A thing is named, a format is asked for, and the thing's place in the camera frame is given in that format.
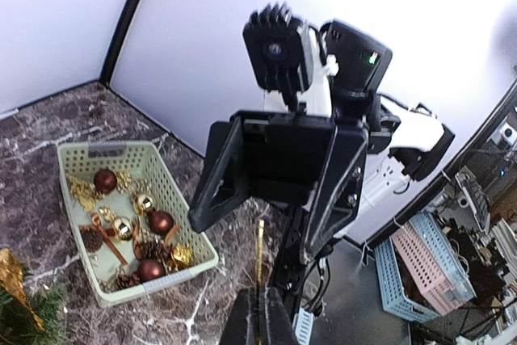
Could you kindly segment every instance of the blue basket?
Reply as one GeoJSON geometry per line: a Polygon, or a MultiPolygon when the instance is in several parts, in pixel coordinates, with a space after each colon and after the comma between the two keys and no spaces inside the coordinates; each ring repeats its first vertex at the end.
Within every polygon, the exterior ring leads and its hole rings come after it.
{"type": "Polygon", "coordinates": [[[433,309],[422,306],[406,297],[391,238],[382,242],[375,249],[375,261],[379,276],[382,307],[386,312],[410,322],[420,323],[439,317],[439,314],[433,309]]]}
{"type": "Polygon", "coordinates": [[[421,212],[411,218],[410,224],[427,244],[445,276],[455,285],[454,296],[463,302],[475,298],[476,293],[470,284],[469,276],[454,255],[451,244],[433,216],[428,212],[421,212]]]}

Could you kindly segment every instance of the white panel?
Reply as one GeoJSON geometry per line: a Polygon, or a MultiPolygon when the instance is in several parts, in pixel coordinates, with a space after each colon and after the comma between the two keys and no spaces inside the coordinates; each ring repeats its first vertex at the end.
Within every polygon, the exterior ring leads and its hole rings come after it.
{"type": "MultiPolygon", "coordinates": [[[[142,0],[112,86],[203,153],[214,120],[262,106],[242,28],[275,1],[283,0],[142,0]]],[[[388,45],[393,61],[380,89],[424,102],[456,133],[445,161],[514,79],[517,0],[285,1],[315,24],[341,19],[388,45]]],[[[421,188],[384,201],[351,237],[374,234],[421,188]]]]}
{"type": "Polygon", "coordinates": [[[125,0],[0,0],[0,112],[94,78],[125,0]]]}

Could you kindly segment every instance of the dark marble countertop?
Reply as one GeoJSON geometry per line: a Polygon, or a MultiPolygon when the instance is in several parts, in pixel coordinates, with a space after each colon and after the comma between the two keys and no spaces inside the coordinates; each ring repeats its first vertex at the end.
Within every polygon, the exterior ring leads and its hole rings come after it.
{"type": "Polygon", "coordinates": [[[271,268],[283,220],[269,205],[250,200],[207,232],[220,256],[216,268],[175,288],[100,309],[65,214],[57,146],[75,141],[152,141],[187,201],[200,176],[202,158],[97,83],[0,120],[0,134],[0,248],[10,248],[31,268],[29,290],[52,282],[66,286],[68,344],[217,343],[237,291],[254,283],[257,217],[266,220],[264,254],[271,268]]]}

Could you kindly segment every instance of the red bauble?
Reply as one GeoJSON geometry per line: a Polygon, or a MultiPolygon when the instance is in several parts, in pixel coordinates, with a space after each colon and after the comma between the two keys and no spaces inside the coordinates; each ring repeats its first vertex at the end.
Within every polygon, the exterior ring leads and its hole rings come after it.
{"type": "Polygon", "coordinates": [[[145,259],[140,262],[137,269],[137,275],[140,281],[150,282],[165,275],[165,268],[156,260],[145,259]]]}
{"type": "Polygon", "coordinates": [[[95,190],[102,194],[110,194],[117,184],[116,174],[109,169],[102,169],[95,174],[95,190]]]}
{"type": "Polygon", "coordinates": [[[149,222],[149,228],[160,236],[168,234],[174,226],[174,219],[172,216],[169,213],[162,212],[160,210],[150,213],[147,217],[147,221],[149,222]]]}

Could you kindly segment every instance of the pine cone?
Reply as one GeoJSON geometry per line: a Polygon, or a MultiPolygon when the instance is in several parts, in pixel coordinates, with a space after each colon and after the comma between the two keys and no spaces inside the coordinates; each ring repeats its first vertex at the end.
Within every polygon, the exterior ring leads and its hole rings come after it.
{"type": "Polygon", "coordinates": [[[169,250],[162,242],[141,242],[139,245],[142,259],[153,259],[157,262],[165,262],[170,255],[169,250]]]}
{"type": "Polygon", "coordinates": [[[100,230],[93,228],[83,229],[81,230],[81,237],[84,242],[84,247],[90,253],[97,252],[100,250],[100,247],[103,246],[104,239],[100,230]]]}
{"type": "Polygon", "coordinates": [[[116,287],[119,290],[124,290],[125,288],[130,288],[140,283],[140,278],[136,273],[130,275],[119,275],[116,278],[116,287]]]}

